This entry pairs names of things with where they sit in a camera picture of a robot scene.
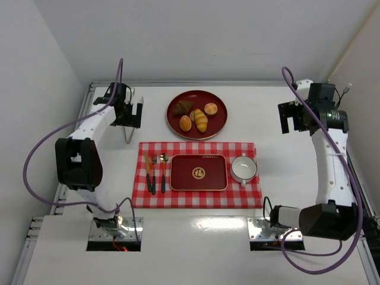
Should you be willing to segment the metal tongs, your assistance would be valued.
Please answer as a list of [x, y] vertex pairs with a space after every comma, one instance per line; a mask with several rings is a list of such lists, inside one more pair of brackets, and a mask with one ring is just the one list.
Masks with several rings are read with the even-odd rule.
[[[136, 95], [133, 96], [132, 100], [131, 100], [131, 103], [134, 103], [135, 102], [135, 97]], [[136, 130], [136, 128], [130, 128], [130, 127], [124, 127], [123, 128], [123, 132], [124, 132], [124, 136], [125, 136], [125, 141], [126, 143], [129, 145], [132, 141], [132, 137], [133, 137], [133, 134], [134, 134], [134, 131]]]

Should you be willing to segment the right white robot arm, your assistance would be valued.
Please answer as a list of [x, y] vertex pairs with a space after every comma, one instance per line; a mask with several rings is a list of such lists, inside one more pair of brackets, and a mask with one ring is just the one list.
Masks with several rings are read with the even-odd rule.
[[320, 128], [299, 100], [278, 105], [281, 130], [308, 131], [316, 153], [318, 193], [316, 203], [306, 208], [276, 205], [270, 212], [270, 226], [298, 228], [302, 235], [347, 240], [357, 229], [359, 210], [344, 168], [347, 164], [349, 120], [347, 113], [335, 109], [335, 86], [299, 80], [292, 84], [323, 124]]

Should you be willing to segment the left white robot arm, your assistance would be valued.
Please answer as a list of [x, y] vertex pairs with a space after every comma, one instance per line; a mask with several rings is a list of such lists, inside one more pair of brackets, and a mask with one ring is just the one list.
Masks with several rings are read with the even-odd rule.
[[105, 94], [91, 105], [90, 114], [67, 138], [55, 143], [59, 183], [77, 191], [87, 203], [97, 228], [113, 238], [123, 239], [130, 233], [129, 223], [121, 214], [120, 205], [107, 191], [99, 189], [103, 167], [97, 143], [110, 126], [132, 131], [140, 128], [143, 98], [134, 98], [134, 90], [124, 83], [111, 83]]

